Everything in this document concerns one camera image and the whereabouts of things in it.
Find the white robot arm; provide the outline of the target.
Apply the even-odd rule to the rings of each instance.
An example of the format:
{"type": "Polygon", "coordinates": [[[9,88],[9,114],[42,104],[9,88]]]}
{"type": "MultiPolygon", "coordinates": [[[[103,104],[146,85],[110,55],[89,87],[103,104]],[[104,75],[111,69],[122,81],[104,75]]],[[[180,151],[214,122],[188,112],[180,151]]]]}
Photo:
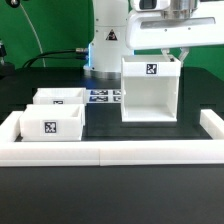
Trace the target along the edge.
{"type": "Polygon", "coordinates": [[[224,0],[92,0],[94,37],[87,48],[87,76],[117,79],[121,57],[136,50],[224,44],[224,0]]]}

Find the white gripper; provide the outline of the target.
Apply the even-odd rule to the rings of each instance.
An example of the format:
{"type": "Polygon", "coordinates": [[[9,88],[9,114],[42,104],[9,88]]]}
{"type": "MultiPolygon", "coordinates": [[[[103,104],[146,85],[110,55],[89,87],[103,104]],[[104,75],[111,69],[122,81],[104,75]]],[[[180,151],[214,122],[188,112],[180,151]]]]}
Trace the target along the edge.
{"type": "Polygon", "coordinates": [[[126,27],[130,49],[161,49],[170,61],[169,49],[180,47],[183,62],[188,47],[224,44],[224,0],[131,0],[126,27]]]}

